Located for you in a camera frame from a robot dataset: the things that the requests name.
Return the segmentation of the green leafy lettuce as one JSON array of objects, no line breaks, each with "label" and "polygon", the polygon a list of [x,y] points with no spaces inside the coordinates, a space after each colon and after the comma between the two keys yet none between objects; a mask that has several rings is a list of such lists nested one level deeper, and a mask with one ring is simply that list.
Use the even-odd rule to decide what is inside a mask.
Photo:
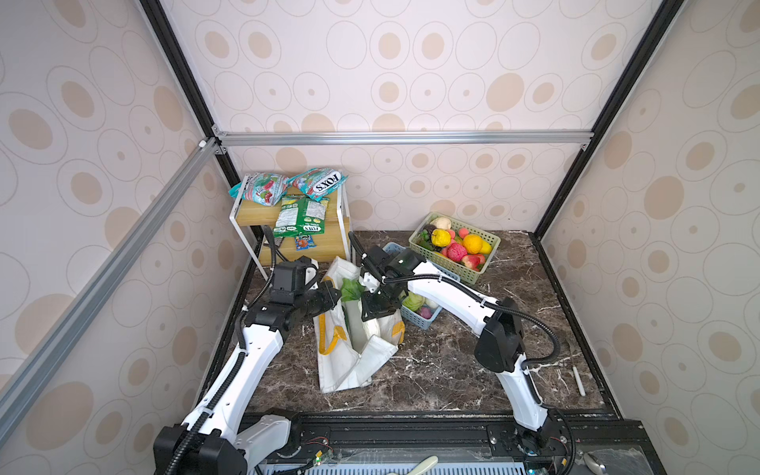
[{"label": "green leafy lettuce", "polygon": [[359,301],[362,294],[365,292],[365,287],[358,279],[344,278],[342,279],[340,292],[342,292],[342,301],[344,301],[344,303]]}]

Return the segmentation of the white grocery bag yellow handles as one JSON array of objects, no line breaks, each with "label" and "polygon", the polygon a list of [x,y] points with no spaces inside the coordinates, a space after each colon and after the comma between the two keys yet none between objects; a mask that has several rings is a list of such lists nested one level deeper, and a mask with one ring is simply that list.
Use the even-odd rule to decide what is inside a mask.
[{"label": "white grocery bag yellow handles", "polygon": [[[323,279],[340,289],[344,278],[360,282],[360,269],[337,257]],[[406,327],[399,311],[369,322],[363,322],[361,314],[360,300],[344,303],[340,297],[336,308],[313,319],[319,385],[324,394],[369,385],[404,340]]]}]

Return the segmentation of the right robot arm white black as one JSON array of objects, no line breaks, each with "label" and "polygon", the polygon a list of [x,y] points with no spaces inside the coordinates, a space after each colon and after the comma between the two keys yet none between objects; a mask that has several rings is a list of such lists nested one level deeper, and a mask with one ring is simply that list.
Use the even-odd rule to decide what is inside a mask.
[{"label": "right robot arm white black", "polygon": [[[365,288],[363,322],[391,316],[413,294],[433,301],[477,336],[474,357],[497,376],[512,407],[513,445],[526,456],[557,456],[564,448],[565,456],[572,457],[574,440],[566,419],[544,405],[530,375],[532,365],[553,362],[559,356],[558,335],[547,324],[520,311],[511,299],[499,300],[469,288],[415,251],[390,255],[380,247],[364,249],[354,234],[350,241],[360,260],[360,282]],[[548,336],[552,343],[548,355],[526,356],[524,322]]]}]

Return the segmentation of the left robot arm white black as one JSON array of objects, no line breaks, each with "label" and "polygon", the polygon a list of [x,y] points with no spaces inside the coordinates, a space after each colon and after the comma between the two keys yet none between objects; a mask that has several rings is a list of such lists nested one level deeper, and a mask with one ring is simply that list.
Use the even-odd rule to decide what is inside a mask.
[{"label": "left robot arm white black", "polygon": [[320,281],[314,259],[275,265],[259,295],[241,310],[237,346],[217,379],[182,423],[158,434],[156,473],[253,474],[271,453],[286,447],[289,418],[263,416],[242,429],[243,416],[294,324],[325,314],[338,301],[340,290]]}]

